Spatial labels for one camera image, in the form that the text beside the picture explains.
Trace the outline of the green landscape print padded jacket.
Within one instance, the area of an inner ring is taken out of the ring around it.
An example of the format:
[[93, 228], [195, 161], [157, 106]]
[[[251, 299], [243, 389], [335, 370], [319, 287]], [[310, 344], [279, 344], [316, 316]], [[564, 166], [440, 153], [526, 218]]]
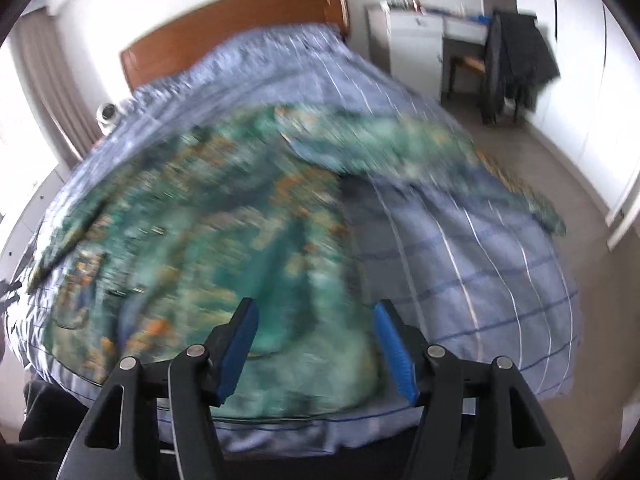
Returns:
[[570, 374], [574, 286], [551, 203], [462, 131], [409, 115], [242, 110], [153, 143], [70, 208], [29, 277], [41, 344], [100, 384], [175, 356], [250, 297], [229, 418], [337, 414], [386, 386], [372, 307], [463, 359], [506, 354], [536, 393]]

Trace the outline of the blue checked duvet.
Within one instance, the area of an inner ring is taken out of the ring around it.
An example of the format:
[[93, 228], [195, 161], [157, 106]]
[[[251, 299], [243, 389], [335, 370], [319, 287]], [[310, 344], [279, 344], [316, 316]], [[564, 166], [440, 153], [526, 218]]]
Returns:
[[124, 356], [170, 359], [253, 298], [214, 411], [232, 456], [326, 455], [415, 425], [373, 307], [461, 359], [508, 356], [541, 400], [573, 385], [577, 289], [552, 203], [326, 25], [243, 32], [139, 88], [30, 243], [13, 353], [90, 405]]

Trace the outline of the white round fan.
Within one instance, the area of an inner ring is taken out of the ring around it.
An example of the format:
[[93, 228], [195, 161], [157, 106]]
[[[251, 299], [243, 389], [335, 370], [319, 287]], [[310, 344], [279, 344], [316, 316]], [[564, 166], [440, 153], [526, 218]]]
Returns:
[[104, 136], [109, 136], [122, 122], [124, 114], [114, 103], [103, 103], [96, 110], [96, 122]]

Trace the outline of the white wardrobe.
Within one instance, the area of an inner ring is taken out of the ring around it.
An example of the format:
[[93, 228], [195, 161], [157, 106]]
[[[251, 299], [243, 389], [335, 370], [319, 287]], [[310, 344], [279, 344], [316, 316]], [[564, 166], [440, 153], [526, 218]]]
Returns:
[[588, 183], [615, 248], [639, 219], [639, 58], [605, 0], [515, 0], [534, 14], [561, 76], [528, 120]]

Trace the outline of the wooden chair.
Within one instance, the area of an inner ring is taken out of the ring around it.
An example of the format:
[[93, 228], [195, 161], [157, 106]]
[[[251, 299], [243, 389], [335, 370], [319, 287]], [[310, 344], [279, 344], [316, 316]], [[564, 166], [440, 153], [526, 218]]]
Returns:
[[449, 59], [449, 77], [445, 98], [451, 101], [456, 92], [456, 80], [458, 73], [467, 72], [477, 78], [477, 107], [480, 110], [480, 119], [485, 126], [495, 124], [498, 119], [497, 113], [489, 110], [488, 81], [486, 76], [485, 62], [472, 55], [453, 55]]

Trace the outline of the beige curtain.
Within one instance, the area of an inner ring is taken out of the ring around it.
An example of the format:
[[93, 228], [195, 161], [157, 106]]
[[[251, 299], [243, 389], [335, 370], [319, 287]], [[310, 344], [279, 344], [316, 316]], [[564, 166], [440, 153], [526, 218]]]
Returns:
[[56, 156], [73, 168], [102, 132], [89, 113], [67, 63], [55, 20], [44, 9], [21, 16], [9, 36], [29, 105]]

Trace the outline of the black jacket on chair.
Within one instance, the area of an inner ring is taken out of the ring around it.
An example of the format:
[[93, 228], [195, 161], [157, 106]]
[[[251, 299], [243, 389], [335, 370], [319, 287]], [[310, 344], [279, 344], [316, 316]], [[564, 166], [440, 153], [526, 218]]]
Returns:
[[496, 122], [506, 101], [512, 101], [514, 119], [520, 109], [536, 110], [539, 93], [560, 76], [548, 41], [535, 15], [495, 11], [484, 49], [480, 82], [480, 118]]

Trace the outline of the white desk with drawers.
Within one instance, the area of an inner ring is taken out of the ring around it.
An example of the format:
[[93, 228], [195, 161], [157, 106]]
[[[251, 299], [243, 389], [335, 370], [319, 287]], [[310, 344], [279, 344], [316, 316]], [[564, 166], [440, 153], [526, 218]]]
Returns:
[[467, 18], [391, 8], [366, 7], [369, 55], [380, 70], [435, 100], [442, 97], [447, 75], [445, 46], [459, 41], [481, 47], [488, 27]]

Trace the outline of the brown wooden headboard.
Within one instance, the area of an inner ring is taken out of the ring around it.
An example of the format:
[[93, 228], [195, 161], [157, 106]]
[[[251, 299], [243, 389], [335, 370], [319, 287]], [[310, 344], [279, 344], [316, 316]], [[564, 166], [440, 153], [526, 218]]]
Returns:
[[254, 28], [330, 24], [350, 33], [347, 0], [216, 0], [152, 30], [120, 52], [128, 88], [187, 70], [218, 44]]

